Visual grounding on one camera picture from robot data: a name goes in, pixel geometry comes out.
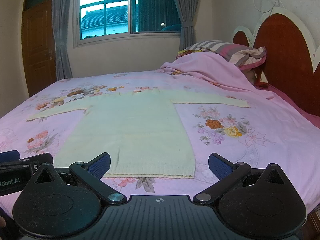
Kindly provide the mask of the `person's left hand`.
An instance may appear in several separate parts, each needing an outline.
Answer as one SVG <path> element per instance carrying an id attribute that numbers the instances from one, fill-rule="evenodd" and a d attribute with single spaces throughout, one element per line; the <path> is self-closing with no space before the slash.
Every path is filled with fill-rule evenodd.
<path id="1" fill-rule="evenodd" d="M 3 228 L 6 226 L 6 221 L 3 217 L 0 217 L 0 228 Z"/>

